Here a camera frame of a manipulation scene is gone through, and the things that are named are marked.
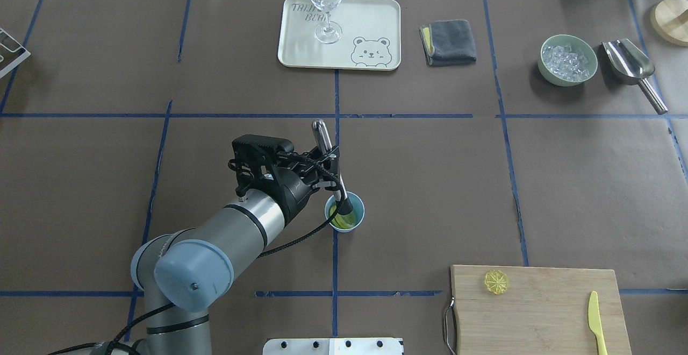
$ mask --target wine glass base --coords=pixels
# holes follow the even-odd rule
[[[329,23],[329,30],[327,29],[327,22],[322,22],[315,27],[315,39],[324,44],[333,44],[342,37],[342,27],[335,23]]]

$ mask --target bear drawing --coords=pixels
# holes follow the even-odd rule
[[[386,67],[391,63],[389,39],[381,37],[378,40],[365,40],[363,37],[357,37],[354,39],[351,60],[357,67]]]

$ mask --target lemon slice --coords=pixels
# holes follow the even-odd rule
[[[501,270],[490,270],[485,273],[485,286],[494,294],[502,294],[509,289],[509,278]]]

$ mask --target bowl of ice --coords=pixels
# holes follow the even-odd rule
[[[597,56],[577,37],[555,35],[542,44],[537,68],[554,85],[575,86],[595,75]]]

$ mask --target scoop handle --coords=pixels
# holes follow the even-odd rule
[[[649,83],[648,78],[641,79],[638,82],[638,86],[641,87],[643,93],[647,97],[647,100],[649,101],[649,103],[652,104],[652,107],[658,115],[663,115],[664,113],[669,111],[669,109],[667,109],[667,106],[664,105],[662,98],[659,97],[659,94],[657,94],[656,90],[654,90],[654,87],[652,87],[652,85]]]

